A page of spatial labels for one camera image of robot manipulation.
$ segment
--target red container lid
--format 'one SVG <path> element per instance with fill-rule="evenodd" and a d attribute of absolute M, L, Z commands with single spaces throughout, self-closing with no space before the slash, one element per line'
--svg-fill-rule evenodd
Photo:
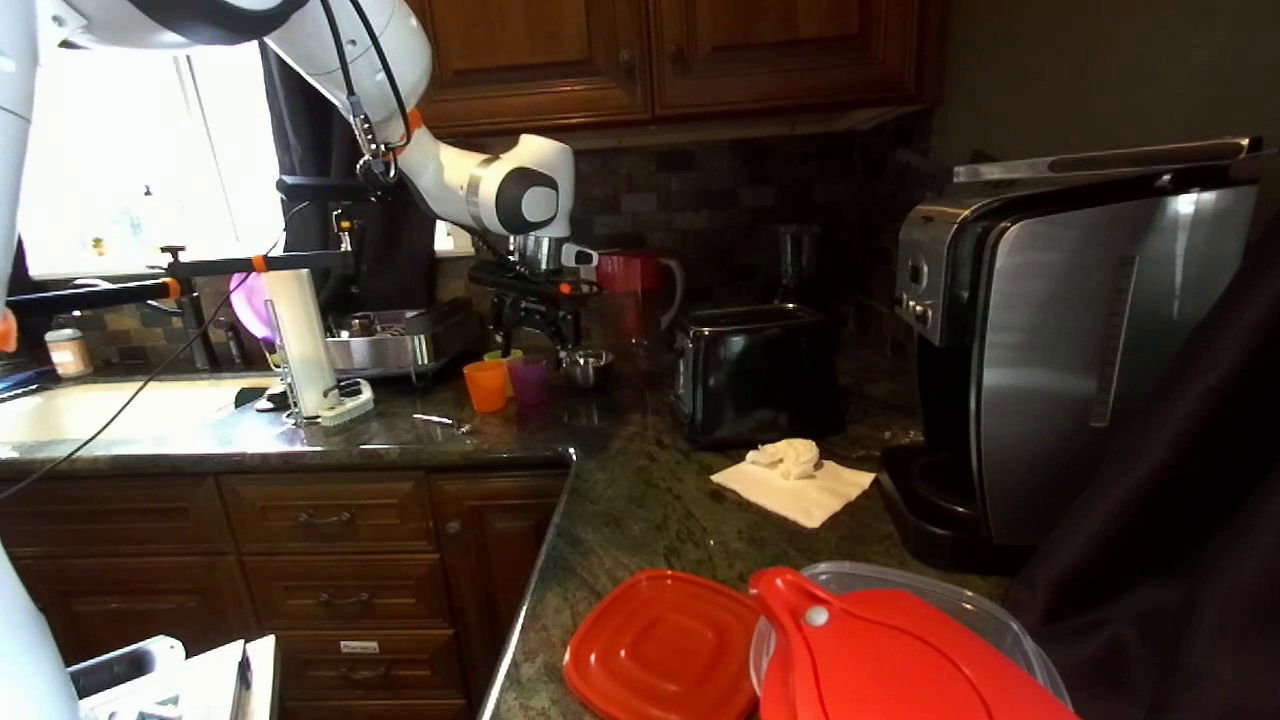
<path fill-rule="evenodd" d="M 563 681 L 595 717 L 753 717 L 743 592 L 651 570 L 603 596 L 563 647 Z"/>

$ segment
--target napkin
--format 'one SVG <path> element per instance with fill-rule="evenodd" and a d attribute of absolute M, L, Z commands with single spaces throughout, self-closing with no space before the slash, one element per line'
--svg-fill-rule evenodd
<path fill-rule="evenodd" d="M 877 472 L 845 469 L 821 455 L 804 438 L 753 447 L 740 463 L 730 463 L 714 483 L 792 519 L 821 529 L 861 492 L 868 492 Z"/>

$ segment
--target kitchen counter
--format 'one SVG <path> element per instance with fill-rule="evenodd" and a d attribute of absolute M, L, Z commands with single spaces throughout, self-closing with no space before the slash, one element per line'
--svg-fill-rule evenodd
<path fill-rule="evenodd" d="M 260 382 L 269 376 L 218 376 L 218 389 L 207 382 L 194 382 L 194 389 L 190 382 L 162 382 L 122 418 L 122 430 L 75 460 L 61 460 L 75 441 L 36 430 L 75 413 L 71 400 L 57 410 L 61 392 L 97 392 L 97 404 L 80 413 L 105 413 L 112 410 L 108 400 L 126 400 L 137 386 L 51 389 L 0 404 L 0 477 L 574 463 L 483 717 L 584 717 L 562 681 L 563 645 L 593 604 L 644 570 L 683 570 L 743 587 L 769 564 L 868 560 L 1000 596 L 1000 582 L 951 578 L 912 560 L 877 492 L 815 532 L 720 492 L 707 477 L 740 455 L 693 454 L 664 396 L 562 389 L 546 413 L 473 419 L 462 382 L 435 389 L 392 386 L 377 389 L 371 418 L 318 430 L 297 425 L 290 413 L 229 404 L 236 389 Z M 198 389 L 220 392 L 220 400 L 185 396 Z M 415 413 L 473 419 L 478 430 L 435 430 Z M 910 433 L 912 425 L 901 413 L 857 400 L 853 425 L 831 441 L 828 460 L 874 469 L 877 454 Z"/>

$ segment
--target toaster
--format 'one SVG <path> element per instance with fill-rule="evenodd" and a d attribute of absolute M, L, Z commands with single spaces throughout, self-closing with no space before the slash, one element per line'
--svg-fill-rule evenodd
<path fill-rule="evenodd" d="M 695 447 L 821 441 L 845 419 L 836 334 L 799 306 L 695 308 L 677 327 L 677 404 Z"/>

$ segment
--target mug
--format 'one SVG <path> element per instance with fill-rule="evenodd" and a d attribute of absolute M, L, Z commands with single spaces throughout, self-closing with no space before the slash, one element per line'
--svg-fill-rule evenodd
<path fill-rule="evenodd" d="M 683 308 L 683 266 L 644 249 L 602 249 L 595 290 L 619 345 L 651 345 Z"/>

